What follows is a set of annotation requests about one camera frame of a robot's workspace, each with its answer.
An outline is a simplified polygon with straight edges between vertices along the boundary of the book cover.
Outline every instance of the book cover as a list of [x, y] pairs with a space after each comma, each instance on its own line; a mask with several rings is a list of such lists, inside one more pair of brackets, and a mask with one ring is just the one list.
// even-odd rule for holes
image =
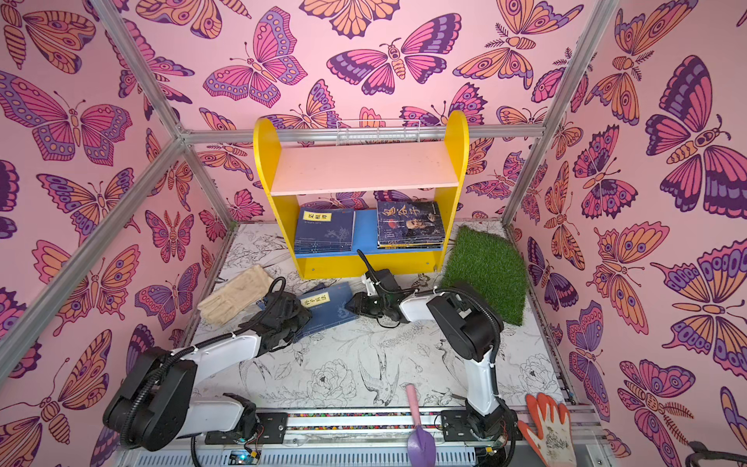
[[440, 244], [446, 238], [436, 202], [378, 202], [376, 211], [381, 247]]
[[353, 245], [353, 209], [301, 208], [294, 240], [297, 253], [348, 251]]
[[345, 309], [345, 304], [353, 298], [353, 291], [348, 282], [340, 282], [328, 288], [310, 291], [298, 298], [311, 311], [311, 319], [298, 333], [296, 340], [330, 327], [339, 326], [358, 317]]

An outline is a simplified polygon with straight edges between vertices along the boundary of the glove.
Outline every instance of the glove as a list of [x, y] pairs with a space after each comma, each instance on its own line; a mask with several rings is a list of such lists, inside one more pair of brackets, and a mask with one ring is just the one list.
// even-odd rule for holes
[[576, 453], [571, 440], [571, 414], [564, 404], [540, 393], [527, 395], [527, 407], [537, 426], [537, 434], [519, 421], [518, 429], [547, 467], [575, 467]]

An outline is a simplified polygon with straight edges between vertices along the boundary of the artificial grass mat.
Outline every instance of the artificial grass mat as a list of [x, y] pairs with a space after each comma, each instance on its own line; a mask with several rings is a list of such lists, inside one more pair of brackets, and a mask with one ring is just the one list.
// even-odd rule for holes
[[521, 326], [527, 276], [524, 261], [508, 240], [460, 227], [441, 285], [448, 287], [458, 281], [480, 292], [503, 321]]

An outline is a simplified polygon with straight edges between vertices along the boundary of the bird drawing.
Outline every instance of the bird drawing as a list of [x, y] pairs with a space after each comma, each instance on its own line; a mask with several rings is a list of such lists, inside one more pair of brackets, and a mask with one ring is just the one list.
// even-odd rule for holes
[[382, 361], [379, 352], [376, 352], [376, 357], [379, 359], [379, 377], [372, 377], [368, 371], [366, 371], [363, 363], [361, 363], [361, 356], [358, 355], [358, 364], [361, 371], [361, 379], [363, 380], [363, 386], [370, 392], [376, 392], [376, 397], [373, 398], [373, 404], [375, 406], [388, 406], [391, 403], [391, 399], [394, 397], [395, 389], [397, 388], [397, 381], [400, 379], [400, 366], [397, 365], [397, 374], [394, 375], [394, 380], [389, 382], [389, 377], [386, 374], [386, 352], [384, 352], [384, 360]]
[[462, 376], [459, 376], [456, 372], [456, 366], [462, 365], [462, 360], [456, 356], [456, 353], [451, 348], [451, 344], [449, 344], [446, 339], [441, 339], [438, 344], [436, 344], [436, 349], [443, 352], [443, 355], [441, 355], [441, 360], [443, 361], [446, 369], [449, 371], [454, 380], [458, 382], [462, 388], [467, 389], [465, 384], [463, 383], [465, 375], [462, 374]]

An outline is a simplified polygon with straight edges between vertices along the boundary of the yellow bookshelf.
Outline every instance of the yellow bookshelf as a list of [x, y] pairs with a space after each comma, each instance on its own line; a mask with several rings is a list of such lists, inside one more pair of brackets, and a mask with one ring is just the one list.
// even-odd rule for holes
[[375, 269], [386, 268], [393, 274], [440, 270], [462, 193], [468, 153], [469, 130], [461, 111], [449, 116], [443, 141], [423, 143], [283, 149], [268, 119], [257, 120], [254, 127], [257, 173], [302, 279], [363, 274], [366, 267], [356, 254], [356, 238], [372, 237], [370, 232], [362, 235], [358, 227], [375, 229], [376, 224], [358, 222], [361, 217], [371, 217], [361, 216], [359, 212], [352, 252], [297, 256], [293, 245], [300, 211], [296, 198], [299, 194], [435, 187], [433, 199], [438, 203], [446, 229], [446, 240], [440, 250], [376, 250], [375, 243], [362, 250]]

